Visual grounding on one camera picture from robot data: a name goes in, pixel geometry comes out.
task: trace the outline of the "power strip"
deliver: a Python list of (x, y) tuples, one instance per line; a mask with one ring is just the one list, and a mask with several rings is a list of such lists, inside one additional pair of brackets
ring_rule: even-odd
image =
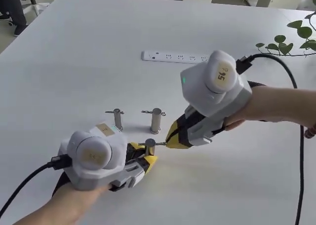
[(160, 51), (143, 51), (142, 60), (172, 62), (172, 63), (202, 63), (208, 61), (209, 55), (204, 54), (188, 54), (188, 53), (172, 53)]

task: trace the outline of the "black cable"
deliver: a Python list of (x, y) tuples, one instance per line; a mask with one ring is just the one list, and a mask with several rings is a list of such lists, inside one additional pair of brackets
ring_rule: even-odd
[[(289, 75), (291, 82), (293, 84), (293, 87), (297, 89), (297, 84), (293, 77), (293, 74), (291, 73), (290, 69), (281, 59), (273, 55), (258, 53), (258, 54), (254, 54), (248, 57), (247, 60), (251, 62), (255, 58), (270, 58), (270, 59), (275, 60), (279, 64), (281, 64), (282, 67), (286, 70), (287, 74)], [(303, 195), (304, 195), (304, 127), (301, 125), (300, 126), (300, 194), (298, 197), (295, 225), (299, 225), (300, 223), (302, 204), (303, 204)]]
[(41, 166), (40, 168), (38, 168), (37, 170), (35, 170), (34, 172), (32, 172), (28, 177), (26, 177), (26, 179), (16, 188), (16, 190), (14, 191), (14, 193), (10, 196), (10, 198), (8, 199), (8, 201), (5, 203), (5, 205), (3, 206), (3, 208), (0, 210), (0, 219), (3, 216), (3, 214), (5, 213), (5, 211), (7, 210), (7, 208), (9, 207), (9, 205), (12, 203), (12, 201), (14, 200), (14, 198), (18, 195), (18, 193), (20, 192), (20, 190), (33, 178), (35, 177), (38, 173), (44, 171), (46, 168), (54, 168), (55, 170), (58, 169), (62, 169), (62, 168), (66, 168), (66, 167), (70, 167), (72, 164), (72, 160), (71, 158), (67, 155), (60, 155), (57, 157), (53, 157), (51, 159), (50, 162), (46, 163), (45, 165)]
[(26, 177), (26, 179), (16, 188), (16, 190), (14, 191), (14, 193), (11, 195), (11, 197), (8, 199), (8, 201), (5, 203), (5, 205), (3, 206), (3, 208), (0, 211), (0, 218), (2, 217), (2, 215), (5, 213), (6, 209), (9, 207), (9, 205), (12, 203), (12, 201), (14, 200), (14, 198), (17, 196), (17, 194), (20, 192), (20, 190), (27, 184), (27, 182), (29, 182), (34, 176), (36, 176), (38, 173), (44, 171), (46, 168), (49, 168), (49, 163), (41, 166), (40, 168), (38, 168), (37, 170), (35, 170), (33, 173), (31, 173), (28, 177)]

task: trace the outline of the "plant stem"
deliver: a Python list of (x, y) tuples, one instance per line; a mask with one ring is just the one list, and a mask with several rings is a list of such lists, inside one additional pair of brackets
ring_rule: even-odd
[[(271, 52), (266, 53), (266, 54), (271, 54), (271, 55), (279, 56), (278, 54), (276, 54), (276, 53), (271, 53)], [(316, 53), (296, 54), (296, 55), (290, 55), (290, 56), (291, 56), (291, 57), (296, 57), (296, 56), (308, 56), (308, 55), (314, 55), (314, 54), (316, 54)]]
[(316, 31), (315, 27), (312, 25), (312, 22), (311, 22), (311, 18), (312, 18), (312, 17), (313, 17), (313, 16), (311, 16), (310, 19), (308, 19), (308, 21), (309, 21), (311, 27), (314, 29), (314, 31)]

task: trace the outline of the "metal pin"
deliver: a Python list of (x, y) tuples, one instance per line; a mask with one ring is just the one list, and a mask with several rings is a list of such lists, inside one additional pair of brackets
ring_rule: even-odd
[(114, 109), (114, 111), (106, 111), (105, 113), (111, 113), (114, 114), (114, 122), (115, 122), (115, 126), (119, 129), (119, 130), (123, 130), (122, 127), (122, 121), (121, 121), (121, 116), (124, 114), (124, 111), (121, 111), (120, 109)]
[(149, 138), (145, 141), (145, 156), (154, 156), (156, 141)]
[[(139, 143), (138, 144), (139, 146), (145, 146), (145, 143), (144, 142), (142, 142), (142, 143)], [(166, 142), (156, 142), (156, 146), (159, 146), (159, 145), (162, 145), (162, 146), (166, 146), (167, 145), (167, 143)]]
[(142, 110), (142, 113), (153, 115), (152, 116), (152, 125), (150, 126), (150, 132), (154, 135), (159, 134), (161, 116), (166, 116), (166, 113), (162, 112), (162, 110), (159, 108), (155, 108), (155, 109), (153, 109), (153, 111)]

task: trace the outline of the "person's leg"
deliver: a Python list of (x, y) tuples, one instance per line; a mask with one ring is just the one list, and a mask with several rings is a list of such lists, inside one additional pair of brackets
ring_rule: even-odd
[(4, 11), (7, 9), (14, 24), (26, 26), (26, 19), (23, 13), (20, 0), (1, 0), (3, 1)]
[(0, 21), (10, 20), (10, 16), (8, 15), (8, 9), (4, 5), (4, 0), (0, 0)]

